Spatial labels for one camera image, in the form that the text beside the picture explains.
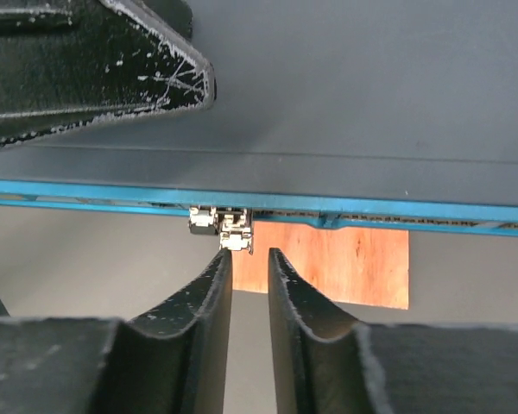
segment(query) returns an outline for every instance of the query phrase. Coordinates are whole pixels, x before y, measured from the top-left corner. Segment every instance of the gray panel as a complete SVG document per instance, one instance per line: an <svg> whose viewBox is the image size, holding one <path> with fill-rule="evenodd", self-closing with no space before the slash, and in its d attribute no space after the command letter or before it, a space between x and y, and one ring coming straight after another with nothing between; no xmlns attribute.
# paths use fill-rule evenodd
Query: gray panel
<svg viewBox="0 0 518 414"><path fill-rule="evenodd" d="M190 3L212 110L4 152L0 178L518 205L518 0Z"/></svg>

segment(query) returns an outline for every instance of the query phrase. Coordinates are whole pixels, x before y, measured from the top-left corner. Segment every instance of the gray floor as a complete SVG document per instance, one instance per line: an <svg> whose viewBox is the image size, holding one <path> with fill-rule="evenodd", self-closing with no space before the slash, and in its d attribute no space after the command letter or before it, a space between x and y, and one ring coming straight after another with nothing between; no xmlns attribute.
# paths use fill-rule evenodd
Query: gray floor
<svg viewBox="0 0 518 414"><path fill-rule="evenodd" d="M182 219L0 207L0 294L15 316L133 317L216 251ZM373 322L518 322L518 239L412 234L410 310L344 308ZM264 295L235 294L226 413L275 412L267 312Z"/></svg>

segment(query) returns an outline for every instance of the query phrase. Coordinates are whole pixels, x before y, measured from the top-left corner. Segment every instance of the blue frame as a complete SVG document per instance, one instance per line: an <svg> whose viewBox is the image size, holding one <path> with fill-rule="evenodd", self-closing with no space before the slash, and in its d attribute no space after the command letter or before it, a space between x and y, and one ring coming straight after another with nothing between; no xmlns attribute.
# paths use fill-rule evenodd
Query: blue frame
<svg viewBox="0 0 518 414"><path fill-rule="evenodd" d="M78 204L63 201L41 201L36 197L85 198L90 200L115 200L155 204L217 205L253 210L311 211L324 214L320 219L302 216L259 216L257 219L306 223L314 227L336 229L346 226L368 226L386 229L417 229L482 235L515 235L518 229L499 229L481 225L452 227L435 224L385 223L369 220L340 220L339 214L367 214L379 216L405 216L456 221L518 223L518 207L452 203L426 203L415 201L390 201L375 199L330 198L315 196L253 194L221 191L194 191L114 185L56 184L47 182L0 180L0 196L23 196L24 199L0 197L0 205L40 207L68 210L109 211L133 214L159 214L187 216L184 208L162 208L139 205Z"/></svg>

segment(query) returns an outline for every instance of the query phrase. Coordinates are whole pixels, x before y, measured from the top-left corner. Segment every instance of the wood grain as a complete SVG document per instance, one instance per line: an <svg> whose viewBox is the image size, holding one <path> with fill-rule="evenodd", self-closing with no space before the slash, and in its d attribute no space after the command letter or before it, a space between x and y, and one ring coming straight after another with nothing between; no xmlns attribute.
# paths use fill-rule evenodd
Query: wood grain
<svg viewBox="0 0 518 414"><path fill-rule="evenodd" d="M267 292L268 249L281 248L297 272L336 302L408 308L408 232L255 223L253 255L234 253L234 288Z"/></svg>

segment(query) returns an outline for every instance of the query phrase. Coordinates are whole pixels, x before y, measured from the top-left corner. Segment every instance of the metal latch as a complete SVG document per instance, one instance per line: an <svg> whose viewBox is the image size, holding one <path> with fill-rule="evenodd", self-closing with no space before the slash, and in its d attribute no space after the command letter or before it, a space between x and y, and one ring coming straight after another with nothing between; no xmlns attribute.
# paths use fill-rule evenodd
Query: metal latch
<svg viewBox="0 0 518 414"><path fill-rule="evenodd" d="M192 207L189 227L193 235L219 235L220 248L253 254L251 210Z"/></svg>

